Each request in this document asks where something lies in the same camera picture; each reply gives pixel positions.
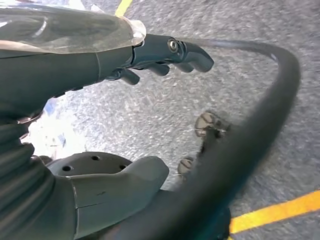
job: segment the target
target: screw hole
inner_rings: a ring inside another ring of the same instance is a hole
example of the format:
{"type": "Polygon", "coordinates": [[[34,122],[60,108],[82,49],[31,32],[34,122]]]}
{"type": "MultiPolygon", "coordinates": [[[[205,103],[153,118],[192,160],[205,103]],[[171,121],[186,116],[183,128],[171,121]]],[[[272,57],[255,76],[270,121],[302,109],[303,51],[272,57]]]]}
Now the screw hole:
{"type": "Polygon", "coordinates": [[[118,166],[121,170],[124,170],[125,169],[127,166],[126,165],[120,165],[118,166]]]}
{"type": "Polygon", "coordinates": [[[64,166],[62,168],[62,170],[65,171],[65,172],[69,172],[71,171],[71,167],[70,166],[64,166]]]}
{"type": "Polygon", "coordinates": [[[100,160],[100,158],[100,157],[98,157],[98,156],[91,156],[91,157],[92,160],[94,160],[94,161],[98,161],[98,160],[100,160]]]}

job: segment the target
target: robotic arm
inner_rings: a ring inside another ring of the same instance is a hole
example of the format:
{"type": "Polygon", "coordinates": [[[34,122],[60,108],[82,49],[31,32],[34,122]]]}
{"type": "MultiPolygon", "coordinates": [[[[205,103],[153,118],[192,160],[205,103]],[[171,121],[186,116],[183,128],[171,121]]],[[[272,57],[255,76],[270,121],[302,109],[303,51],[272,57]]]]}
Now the robotic arm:
{"type": "Polygon", "coordinates": [[[146,157],[118,174],[54,176],[19,138],[20,119],[37,116],[46,102],[103,80],[134,85],[130,69],[165,76],[168,65],[208,72],[214,61],[202,48],[147,34],[138,46],[97,53],[0,53],[0,239],[73,240],[145,208],[167,178],[161,159],[146,157]]]}
{"type": "MultiPolygon", "coordinates": [[[[128,165],[118,173],[86,174],[93,171],[78,169],[76,175],[61,176],[52,172],[67,161],[74,163],[73,158],[93,153],[75,154],[47,167],[33,156],[32,144],[20,141],[28,132],[27,125],[19,124],[21,119],[36,118],[48,99],[67,91],[103,80],[138,83],[139,77],[131,69],[150,70],[159,76],[168,74],[171,64],[186,73],[211,69],[214,61],[194,43],[147,34],[139,45],[100,52],[0,51],[0,239],[74,240],[122,220],[121,228],[125,231],[115,226],[107,239],[203,240],[211,236],[212,224],[266,154],[289,114],[300,79],[299,63],[293,54],[263,43],[202,40],[211,47],[263,54],[277,61],[279,73],[252,115],[229,134],[228,141],[214,147],[207,142],[208,149],[199,156],[196,177],[155,204],[149,203],[168,174],[158,157],[131,164],[118,159],[128,165]],[[149,210],[145,211],[147,205],[149,210]]],[[[106,154],[94,153],[94,157],[119,158],[106,154]]]]}

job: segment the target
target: metal screw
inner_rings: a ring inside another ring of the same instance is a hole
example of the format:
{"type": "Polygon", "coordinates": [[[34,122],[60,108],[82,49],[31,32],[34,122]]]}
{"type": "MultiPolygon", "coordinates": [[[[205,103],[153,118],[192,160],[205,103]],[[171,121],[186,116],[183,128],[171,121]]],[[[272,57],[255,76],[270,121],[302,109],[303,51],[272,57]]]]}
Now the metal screw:
{"type": "Polygon", "coordinates": [[[178,43],[174,39],[170,39],[168,41],[168,45],[170,51],[173,53],[177,53],[178,51],[178,43]]]}

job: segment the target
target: gray plastic housing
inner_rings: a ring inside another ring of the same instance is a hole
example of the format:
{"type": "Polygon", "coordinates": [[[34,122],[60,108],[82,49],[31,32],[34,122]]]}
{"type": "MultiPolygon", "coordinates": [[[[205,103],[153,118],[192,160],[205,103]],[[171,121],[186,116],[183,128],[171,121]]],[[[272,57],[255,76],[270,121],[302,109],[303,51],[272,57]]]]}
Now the gray plastic housing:
{"type": "Polygon", "coordinates": [[[103,81],[131,58],[132,47],[0,53],[0,239],[80,238],[140,211],[158,191],[169,170],[157,157],[118,174],[54,176],[32,157],[32,144],[20,141],[28,129],[19,119],[41,112],[49,98],[103,81]]]}

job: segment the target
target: gray carpet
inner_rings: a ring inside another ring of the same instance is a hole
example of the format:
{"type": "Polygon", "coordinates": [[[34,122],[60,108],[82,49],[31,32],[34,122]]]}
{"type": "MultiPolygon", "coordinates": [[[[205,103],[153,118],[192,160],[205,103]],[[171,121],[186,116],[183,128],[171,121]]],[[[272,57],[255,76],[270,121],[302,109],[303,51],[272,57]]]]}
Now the gray carpet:
{"type": "MultiPolygon", "coordinates": [[[[114,13],[117,0],[93,0],[114,13]]],[[[133,0],[126,17],[143,21],[149,33],[174,37],[259,40],[296,54],[302,86],[296,106],[272,153],[232,207],[233,216],[291,200],[320,184],[320,2],[318,0],[133,0]]],[[[170,167],[165,188],[174,181],[177,162],[194,156],[200,140],[195,119],[214,110],[238,123],[277,72],[269,59],[246,52],[208,49],[216,65],[210,73],[166,77],[142,71],[141,82],[102,82],[61,98],[62,119],[85,140],[89,151],[131,160],[157,155],[170,167]]],[[[235,240],[312,239],[320,212],[269,224],[233,236],[235,240]]]]}

